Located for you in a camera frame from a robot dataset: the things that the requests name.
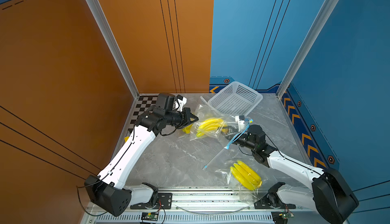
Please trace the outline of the yellow banana bunch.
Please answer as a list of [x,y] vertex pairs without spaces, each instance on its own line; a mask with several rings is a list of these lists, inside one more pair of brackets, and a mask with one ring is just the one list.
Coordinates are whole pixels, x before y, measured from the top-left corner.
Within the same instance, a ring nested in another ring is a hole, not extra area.
[[196,136],[200,138],[207,132],[223,129],[226,126],[226,122],[221,118],[209,118],[199,125]]
[[250,191],[260,188],[263,184],[262,178],[243,161],[234,163],[230,171],[233,177]]
[[185,127],[182,129],[182,131],[185,133],[185,134],[190,134],[191,133],[191,128],[192,128],[193,124]]

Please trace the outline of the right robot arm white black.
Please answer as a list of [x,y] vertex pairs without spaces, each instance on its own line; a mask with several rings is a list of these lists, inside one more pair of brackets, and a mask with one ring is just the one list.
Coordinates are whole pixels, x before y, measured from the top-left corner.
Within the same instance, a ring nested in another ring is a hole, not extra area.
[[268,191],[272,207],[294,204],[316,211],[330,224],[342,224],[359,206],[357,197],[338,170],[313,167],[287,156],[267,143],[268,135],[261,126],[250,125],[242,132],[225,127],[222,135],[229,140],[229,145],[250,149],[258,163],[303,184],[303,187],[292,187],[284,182],[274,184]]

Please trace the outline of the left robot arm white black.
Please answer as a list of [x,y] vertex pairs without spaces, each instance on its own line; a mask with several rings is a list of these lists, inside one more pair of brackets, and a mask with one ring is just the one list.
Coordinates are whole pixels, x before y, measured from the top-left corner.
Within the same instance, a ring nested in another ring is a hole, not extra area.
[[172,126],[183,129],[198,121],[182,95],[160,93],[155,105],[138,116],[134,129],[111,162],[97,175],[84,182],[90,201],[107,213],[118,217],[128,206],[144,204],[153,208],[158,203],[158,188],[149,183],[126,186],[135,164],[162,130]]

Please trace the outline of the near zip-top bag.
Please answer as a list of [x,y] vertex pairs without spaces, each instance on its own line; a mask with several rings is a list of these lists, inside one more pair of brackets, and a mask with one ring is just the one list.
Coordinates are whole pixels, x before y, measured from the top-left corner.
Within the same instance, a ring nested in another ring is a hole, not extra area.
[[222,148],[203,170],[221,180],[222,185],[237,194],[239,200],[254,204],[264,197],[276,178],[236,146]]

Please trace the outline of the white perforated plastic basket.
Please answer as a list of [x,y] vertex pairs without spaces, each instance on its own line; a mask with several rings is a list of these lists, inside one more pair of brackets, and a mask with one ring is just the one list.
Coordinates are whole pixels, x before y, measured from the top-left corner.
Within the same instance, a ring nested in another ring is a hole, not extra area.
[[263,95],[259,92],[242,83],[232,82],[207,103],[220,114],[248,116],[262,100]]

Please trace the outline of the black brown checkerboard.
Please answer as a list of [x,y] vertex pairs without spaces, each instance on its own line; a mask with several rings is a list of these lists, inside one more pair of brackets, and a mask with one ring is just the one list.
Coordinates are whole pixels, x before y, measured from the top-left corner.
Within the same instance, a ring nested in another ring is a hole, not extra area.
[[134,124],[142,113],[144,113],[149,107],[155,105],[157,102],[157,94],[153,95],[140,95],[140,97],[136,100],[136,104],[130,113],[130,124],[128,126],[128,131],[126,136],[130,136],[133,131]]

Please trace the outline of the right green circuit board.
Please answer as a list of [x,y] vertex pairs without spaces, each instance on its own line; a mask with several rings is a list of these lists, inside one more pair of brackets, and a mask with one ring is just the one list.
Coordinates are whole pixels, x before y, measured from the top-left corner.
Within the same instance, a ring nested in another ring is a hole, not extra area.
[[283,223],[286,224],[289,219],[294,217],[292,212],[282,212],[279,214],[279,217],[283,220]]

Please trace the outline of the green circuit board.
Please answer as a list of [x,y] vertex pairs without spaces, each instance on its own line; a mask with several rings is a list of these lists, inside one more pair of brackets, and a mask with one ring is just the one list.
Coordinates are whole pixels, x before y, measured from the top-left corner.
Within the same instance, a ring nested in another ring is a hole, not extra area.
[[292,212],[282,212],[279,214],[279,217],[283,220],[283,223],[286,224],[289,219],[294,217]]
[[159,212],[142,212],[141,223],[156,224],[159,220]]

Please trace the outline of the left green circuit board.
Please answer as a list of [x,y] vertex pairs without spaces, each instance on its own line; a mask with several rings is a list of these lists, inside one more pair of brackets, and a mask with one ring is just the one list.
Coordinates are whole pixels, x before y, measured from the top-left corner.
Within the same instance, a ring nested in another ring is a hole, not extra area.
[[156,224],[159,220],[159,212],[142,212],[141,223]]

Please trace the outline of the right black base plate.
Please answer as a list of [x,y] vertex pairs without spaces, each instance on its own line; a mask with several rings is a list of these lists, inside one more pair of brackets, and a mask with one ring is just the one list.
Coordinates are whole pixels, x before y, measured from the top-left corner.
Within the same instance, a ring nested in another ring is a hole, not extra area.
[[255,209],[296,209],[294,204],[285,204],[276,193],[268,193],[254,203]]

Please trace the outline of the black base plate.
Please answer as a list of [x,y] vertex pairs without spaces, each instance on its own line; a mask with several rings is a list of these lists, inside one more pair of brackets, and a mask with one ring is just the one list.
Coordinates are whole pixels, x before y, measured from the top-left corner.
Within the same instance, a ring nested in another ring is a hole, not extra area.
[[294,204],[285,204],[276,193],[268,193],[254,203],[255,209],[296,209]]
[[165,210],[171,209],[172,207],[172,193],[158,193],[158,199],[156,204],[140,203],[130,206],[130,209],[146,210],[164,208]]

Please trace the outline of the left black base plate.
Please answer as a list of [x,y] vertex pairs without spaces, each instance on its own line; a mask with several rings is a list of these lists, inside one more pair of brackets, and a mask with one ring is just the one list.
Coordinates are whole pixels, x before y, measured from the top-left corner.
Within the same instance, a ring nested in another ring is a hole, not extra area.
[[165,210],[171,209],[172,207],[172,193],[158,193],[158,199],[156,204],[140,203],[130,206],[130,209],[146,210],[164,208]]

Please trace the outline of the left aluminium corner post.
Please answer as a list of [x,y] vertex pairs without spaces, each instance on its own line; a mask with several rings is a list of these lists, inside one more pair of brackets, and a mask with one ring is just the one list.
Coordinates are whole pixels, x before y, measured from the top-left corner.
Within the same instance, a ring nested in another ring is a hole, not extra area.
[[134,98],[139,98],[139,91],[130,73],[128,65],[123,57],[120,47],[115,39],[109,22],[104,14],[99,0],[85,0],[99,29],[100,32],[113,56],[115,62]]

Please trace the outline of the aluminium corner post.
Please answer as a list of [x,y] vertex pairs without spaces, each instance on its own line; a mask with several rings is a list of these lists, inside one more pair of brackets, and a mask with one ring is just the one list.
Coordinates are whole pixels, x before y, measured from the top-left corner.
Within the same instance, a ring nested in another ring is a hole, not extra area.
[[99,29],[100,32],[113,56],[115,62],[134,98],[139,98],[139,91],[130,73],[128,65],[123,57],[120,47],[115,39],[109,22],[104,14],[99,0],[85,0]]
[[299,50],[297,51],[294,59],[291,62],[290,67],[288,68],[279,89],[276,92],[277,99],[281,100],[282,96],[286,92],[288,86],[292,82],[294,76],[298,72],[300,66],[305,60],[307,54],[311,50],[313,44],[315,43],[317,37],[322,31],[324,25],[332,14],[334,8],[336,7],[339,0],[324,0],[319,12],[317,13],[305,39],[303,40]]

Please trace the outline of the right aluminium corner post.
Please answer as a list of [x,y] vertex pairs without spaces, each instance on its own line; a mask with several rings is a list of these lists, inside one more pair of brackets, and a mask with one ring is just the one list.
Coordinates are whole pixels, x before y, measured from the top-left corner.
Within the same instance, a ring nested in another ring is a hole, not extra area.
[[281,100],[282,96],[286,92],[288,86],[292,82],[294,76],[298,72],[300,66],[305,60],[307,54],[311,50],[313,44],[315,43],[317,37],[322,31],[324,25],[332,14],[334,8],[336,7],[339,0],[324,0],[319,12],[317,13],[305,39],[303,40],[299,50],[297,51],[294,59],[291,62],[290,67],[288,68],[279,89],[276,92],[277,99]]

